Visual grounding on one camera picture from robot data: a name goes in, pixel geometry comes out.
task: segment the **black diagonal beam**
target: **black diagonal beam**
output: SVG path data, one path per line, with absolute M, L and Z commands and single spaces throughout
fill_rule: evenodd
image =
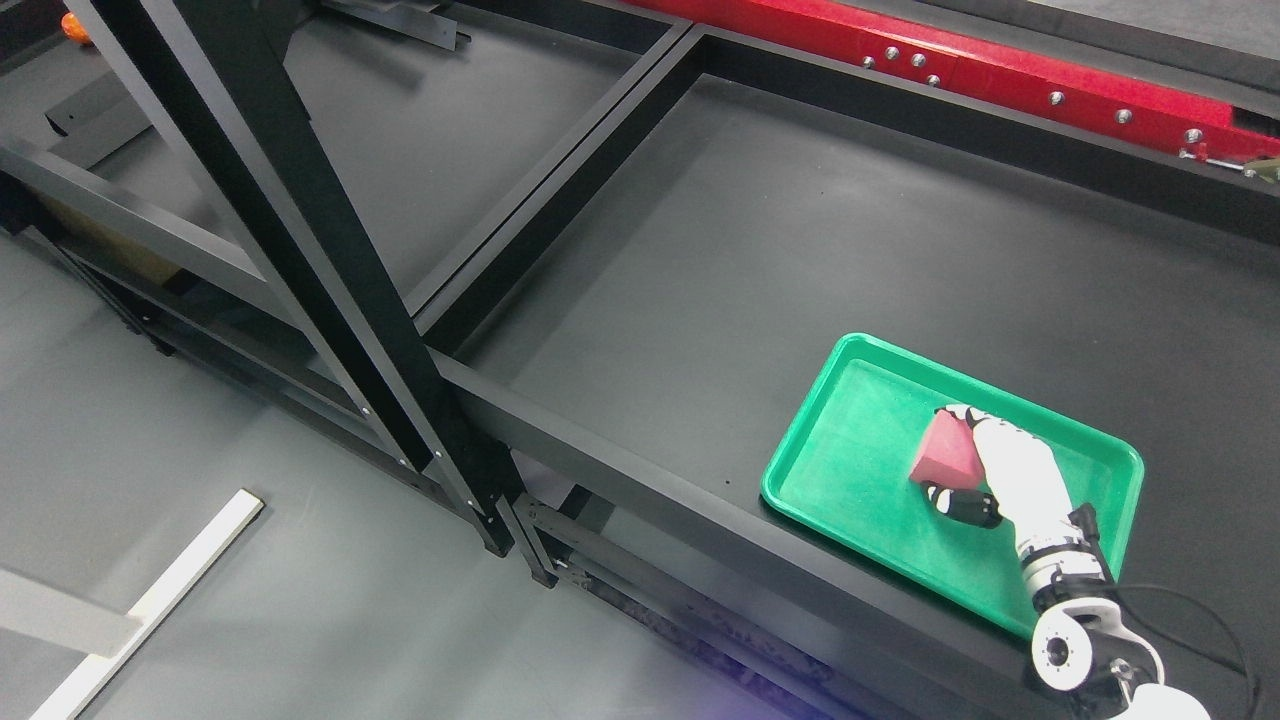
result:
M 248 0 L 93 0 L 247 231 L 241 241 L 348 392 L 415 469 L 434 462 L 485 543 L 520 480 L 440 378 Z

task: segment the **red block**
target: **red block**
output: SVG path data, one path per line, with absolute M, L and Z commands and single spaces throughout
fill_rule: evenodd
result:
M 908 475 L 915 483 L 936 483 L 952 489 L 977 489 L 987 477 L 973 445 L 969 424 L 938 410 L 924 430 L 915 462 Z

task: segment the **black table surface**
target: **black table surface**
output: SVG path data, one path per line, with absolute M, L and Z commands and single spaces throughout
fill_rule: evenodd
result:
M 759 479 L 849 332 L 1129 441 L 1147 478 L 1123 579 L 1204 600 L 1280 666 L 1280 249 L 704 77 L 460 357 L 803 534 Z M 1166 652 L 1239 716 L 1243 683 Z
M 408 292 L 639 58 L 465 5 L 451 53 L 321 12 L 285 69 L 397 288 Z M 0 127 L 41 147 L 44 113 L 108 72 L 59 42 L 0 76 Z M 182 163 L 148 129 L 92 170 L 234 242 Z

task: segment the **cable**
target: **cable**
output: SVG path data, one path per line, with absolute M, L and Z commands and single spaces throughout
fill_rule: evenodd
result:
M 1146 625 L 1152 632 L 1155 632 L 1157 635 L 1165 638 L 1166 641 L 1178 644 L 1184 650 L 1194 652 L 1196 655 L 1199 655 L 1217 665 L 1221 665 L 1222 667 L 1226 667 L 1229 670 L 1244 675 L 1245 692 L 1248 693 L 1248 701 L 1244 706 L 1244 717 L 1245 720 L 1253 720 L 1253 715 L 1257 711 L 1258 697 L 1262 694 L 1262 679 L 1253 674 L 1253 667 L 1249 665 L 1249 656 L 1244 651 L 1244 644 L 1240 642 L 1240 638 L 1235 634 L 1235 632 L 1231 630 L 1231 626 L 1226 624 L 1226 620 L 1224 620 L 1221 615 L 1219 615 L 1212 607 L 1204 605 L 1199 600 L 1196 600 L 1194 597 L 1184 592 L 1179 592 L 1172 588 L 1166 588 L 1164 585 L 1153 585 L 1144 583 L 1112 583 L 1108 587 L 1108 589 L 1115 592 L 1117 596 L 1130 591 L 1161 592 L 1170 597 L 1176 597 L 1183 602 L 1187 602 L 1197 607 L 1201 612 L 1208 615 L 1210 619 L 1212 619 L 1213 623 L 1222 629 L 1222 633 L 1226 634 L 1228 639 L 1230 639 L 1231 644 L 1235 647 L 1235 652 L 1240 659 L 1240 662 L 1238 665 L 1226 657 L 1216 656 L 1216 653 L 1201 650 L 1193 646 L 1192 643 L 1184 641 L 1183 638 L 1171 635 L 1170 633 L 1165 633 L 1164 630 L 1153 626 L 1149 621 L 1143 620 L 1140 616 L 1135 616 L 1134 619 Z M 1124 605 L 1125 610 L 1128 610 L 1129 614 L 1132 615 L 1133 609 L 1129 607 L 1128 603 Z
M 1143 584 L 1143 583 L 1132 583 L 1124 585 L 1116 583 L 1115 575 L 1111 574 L 1111 566 L 1107 564 L 1106 556 L 1102 555 L 1102 546 L 1098 542 L 1100 532 L 1097 523 L 1097 510 L 1093 507 L 1092 503 L 1085 502 L 1080 505 L 1074 512 L 1071 512 L 1071 523 L 1075 524 L 1078 528 L 1080 528 L 1080 530 L 1084 533 L 1084 537 L 1089 543 L 1091 553 L 1093 555 L 1094 559 L 1097 559 L 1098 565 L 1102 568 L 1102 579 L 1106 582 L 1106 587 L 1115 593 L 1115 601 L 1117 605 L 1120 605 L 1121 609 L 1124 609 L 1125 614 L 1132 616 L 1135 621 L 1138 621 L 1138 624 L 1146 626 L 1157 637 L 1161 637 L 1185 651 L 1193 652 L 1208 660 L 1210 662 L 1213 662 L 1215 665 L 1220 665 L 1233 673 L 1244 675 L 1245 692 L 1248 693 L 1248 701 L 1244 706 L 1244 717 L 1245 720 L 1253 720 L 1253 716 L 1257 712 L 1258 698 L 1262 694 L 1262 678 L 1253 674 L 1253 669 L 1249 666 L 1249 656 L 1244 652 L 1244 646 L 1240 643 L 1240 638 L 1235 635 L 1235 633 L 1231 630 L 1231 626 L 1226 624 L 1226 620 L 1222 620 L 1222 616 L 1215 612 L 1213 609 L 1210 607 L 1208 605 L 1204 605 L 1203 602 L 1196 600 L 1194 597 L 1175 591 L 1172 588 L 1166 588 L 1164 585 L 1155 585 L 1155 584 Z M 1240 661 L 1236 662 L 1224 655 L 1219 655 L 1213 651 L 1197 647 L 1192 642 L 1181 638 L 1180 635 L 1176 635 L 1169 630 L 1160 629 L 1151 620 L 1147 620 L 1142 614 L 1135 611 L 1133 606 L 1125 602 L 1123 597 L 1120 597 L 1120 593 L 1123 593 L 1126 589 L 1162 592 L 1165 594 L 1176 597 L 1179 600 L 1183 600 L 1184 602 L 1189 602 L 1190 605 L 1198 607 L 1206 615 L 1212 618 L 1213 621 L 1222 629 L 1222 632 L 1226 633 L 1226 637 L 1230 638 L 1231 644 L 1235 646 L 1235 652 L 1236 655 L 1239 655 Z

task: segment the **gray floor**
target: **gray floor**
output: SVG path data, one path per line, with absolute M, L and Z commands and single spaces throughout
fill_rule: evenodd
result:
M 1280 59 L 1276 0 L 1030 0 L 1084 15 Z
M 87 717 L 777 717 L 0 237 L 0 564 L 123 610 L 239 487 L 268 510 Z M 77 661 L 0 630 L 0 719 Z

